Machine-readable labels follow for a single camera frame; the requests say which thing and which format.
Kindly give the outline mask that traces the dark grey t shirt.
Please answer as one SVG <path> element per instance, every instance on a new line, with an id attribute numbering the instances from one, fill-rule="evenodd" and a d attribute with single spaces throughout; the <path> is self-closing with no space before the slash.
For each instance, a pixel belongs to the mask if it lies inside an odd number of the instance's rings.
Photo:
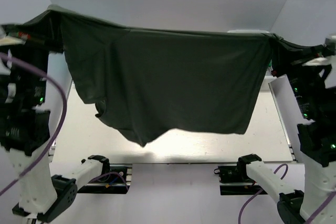
<path id="1" fill-rule="evenodd" d="M 269 63 L 304 50 L 276 34 L 127 27 L 58 6 L 19 29 L 59 43 L 81 100 L 141 146 L 171 129 L 244 134 Z"/>

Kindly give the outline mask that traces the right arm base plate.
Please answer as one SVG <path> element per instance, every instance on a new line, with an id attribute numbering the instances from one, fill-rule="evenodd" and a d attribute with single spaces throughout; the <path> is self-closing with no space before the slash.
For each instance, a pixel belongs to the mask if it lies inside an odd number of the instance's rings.
<path id="1" fill-rule="evenodd" d="M 219 177 L 221 196 L 252 196 L 261 190 L 253 180 L 242 178 L 236 166 L 218 166 L 214 174 Z"/>

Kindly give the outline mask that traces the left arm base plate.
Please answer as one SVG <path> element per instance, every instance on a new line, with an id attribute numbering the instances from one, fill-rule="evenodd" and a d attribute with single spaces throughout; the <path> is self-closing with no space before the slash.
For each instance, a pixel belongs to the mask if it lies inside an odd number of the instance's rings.
<path id="1" fill-rule="evenodd" d="M 109 195 L 125 195 L 130 187 L 132 177 L 131 165 L 111 165 L 110 174 L 107 177 L 96 180 L 82 187 L 79 194 L 109 194 Z"/>

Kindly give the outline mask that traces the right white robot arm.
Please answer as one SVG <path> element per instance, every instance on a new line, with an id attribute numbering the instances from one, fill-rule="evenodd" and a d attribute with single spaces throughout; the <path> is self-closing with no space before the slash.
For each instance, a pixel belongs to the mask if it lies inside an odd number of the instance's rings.
<path id="1" fill-rule="evenodd" d="M 255 154 L 242 156 L 237 171 L 256 182 L 276 203 L 284 223 L 335 223 L 335 87 L 325 81 L 332 71 L 335 35 L 324 44 L 301 47 L 285 42 L 272 59 L 272 75 L 287 76 L 301 115 L 298 124 L 305 168 L 304 190 L 274 174 Z"/>

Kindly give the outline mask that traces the white plastic basket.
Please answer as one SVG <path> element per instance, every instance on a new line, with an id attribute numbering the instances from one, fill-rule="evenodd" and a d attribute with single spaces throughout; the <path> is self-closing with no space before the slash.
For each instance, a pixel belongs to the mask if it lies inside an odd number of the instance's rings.
<path id="1" fill-rule="evenodd" d="M 241 34 L 268 34 L 269 31 L 267 30 L 259 30 L 259 29 L 235 29 L 235 30 L 229 30 L 228 33 L 241 33 Z M 270 69 L 271 69 L 271 61 L 268 64 L 268 68 L 265 74 L 265 79 L 271 79 L 271 74 L 270 74 Z"/>

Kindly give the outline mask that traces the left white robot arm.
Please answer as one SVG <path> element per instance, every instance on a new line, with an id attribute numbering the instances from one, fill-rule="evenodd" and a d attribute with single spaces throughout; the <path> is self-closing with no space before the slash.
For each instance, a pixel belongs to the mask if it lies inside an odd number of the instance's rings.
<path id="1" fill-rule="evenodd" d="M 47 74 L 51 52 L 64 48 L 55 36 L 46 37 L 1 26 L 1 62 L 9 70 L 1 75 L 1 148 L 17 173 L 20 199 L 13 214 L 35 215 L 50 223 L 68 209 L 78 190 L 91 181 L 106 177 L 110 163 L 100 155 L 83 159 L 69 175 L 51 175 L 49 150 L 63 125 L 66 108 L 54 133 L 49 130 L 50 111 L 41 109 L 46 85 L 52 84 L 62 102 L 62 87 Z"/>

